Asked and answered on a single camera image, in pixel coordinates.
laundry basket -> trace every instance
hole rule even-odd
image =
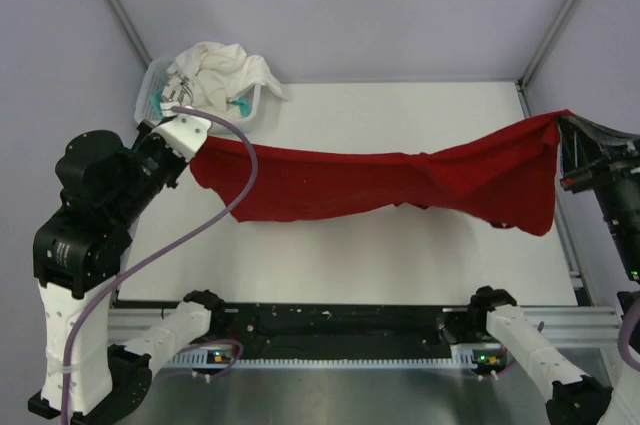
[[[145,119],[154,125],[160,123],[160,117],[158,117],[153,105],[151,104],[151,97],[158,90],[162,90],[169,80],[167,76],[167,68],[169,68],[171,63],[173,63],[173,60],[170,58],[158,58],[149,64],[149,68],[144,74],[144,78],[142,80],[140,93],[136,100],[136,109],[133,113],[133,118],[136,123],[140,123]],[[256,117],[258,115],[258,106],[260,104],[260,89],[260,85],[256,85],[244,95],[251,104],[251,113],[244,118],[229,120],[243,132],[251,131],[257,122]],[[218,135],[222,133],[231,132],[217,123],[213,123],[211,125],[209,135]]]

purple cable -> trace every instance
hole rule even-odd
[[[73,350],[73,343],[75,342],[76,337],[78,336],[78,332],[80,331],[80,327],[82,327],[82,324],[87,320],[87,317],[91,314],[91,312],[93,312],[93,310],[100,304],[100,302],[105,297],[107,297],[111,292],[115,291],[118,288],[118,286],[122,282],[124,282],[127,278],[129,278],[130,276],[132,276],[135,273],[139,272],[144,267],[149,265],[151,262],[157,260],[158,258],[160,258],[163,255],[166,255],[167,253],[172,251],[173,249],[179,247],[180,245],[182,245],[186,241],[191,240],[193,237],[195,237],[196,235],[200,234],[201,232],[204,232],[207,228],[209,228],[212,225],[216,224],[218,221],[220,221],[220,219],[222,219],[223,217],[228,215],[234,208],[236,208],[236,206],[244,199],[244,197],[247,196],[247,194],[249,193],[249,190],[251,190],[251,188],[253,187],[253,184],[256,181],[256,176],[258,175],[258,157],[256,156],[256,151],[253,148],[253,145],[251,145],[251,142],[249,142],[249,139],[242,132],[242,130],[240,130],[234,124],[229,123],[226,120],[223,120],[222,118],[216,117],[216,116],[211,115],[209,113],[200,112],[198,110],[193,110],[193,109],[190,109],[190,108],[183,108],[183,107],[172,107],[171,111],[175,112],[175,113],[183,113],[185,115],[192,115],[194,117],[200,117],[200,118],[204,118],[206,120],[210,120],[212,122],[217,123],[218,125],[222,125],[223,127],[227,128],[228,130],[233,132],[240,139],[240,141],[244,144],[244,146],[247,148],[247,152],[249,152],[249,157],[251,158],[251,175],[249,176],[249,180],[247,181],[247,184],[242,189],[242,191],[238,194],[238,196],[236,198],[234,198],[233,201],[229,205],[227,205],[215,217],[213,217],[211,220],[203,223],[202,225],[200,225],[199,227],[195,228],[194,230],[190,231],[189,233],[187,233],[183,237],[181,237],[181,238],[175,240],[174,242],[171,242],[169,245],[161,248],[157,252],[152,253],[147,258],[142,260],[140,263],[136,264],[135,266],[131,267],[126,272],[124,272],[124,273],[120,274],[119,276],[117,276],[116,279],[111,284],[109,284],[107,287],[105,287],[103,290],[101,290],[100,293],[98,293],[98,295],[96,295],[93,298],[93,300],[91,300],[87,304],[86,308],[82,311],[82,313],[80,314],[80,316],[76,320],[76,323],[73,325],[73,327],[71,327],[71,332],[69,332],[69,337],[67,338],[67,343],[65,344],[64,354],[63,354],[63,358],[62,358],[62,366],[63,367],[69,367],[71,365],[71,352]],[[229,369],[230,369],[230,367],[227,367],[225,370],[223,370],[223,372],[227,371]],[[70,384],[71,384],[71,374],[68,373],[68,372],[66,372],[66,373],[63,372],[63,375],[62,375],[62,400],[61,400],[61,403],[60,403],[60,420],[62,422],[62,425],[68,425],[69,424],[69,386],[70,386]]]
[[[640,300],[636,301],[629,311],[624,315],[622,325],[620,326],[620,333],[618,334],[618,352],[624,363],[629,365],[632,369],[640,372],[640,362],[633,358],[631,355],[631,335],[636,329],[636,326],[640,322]]]

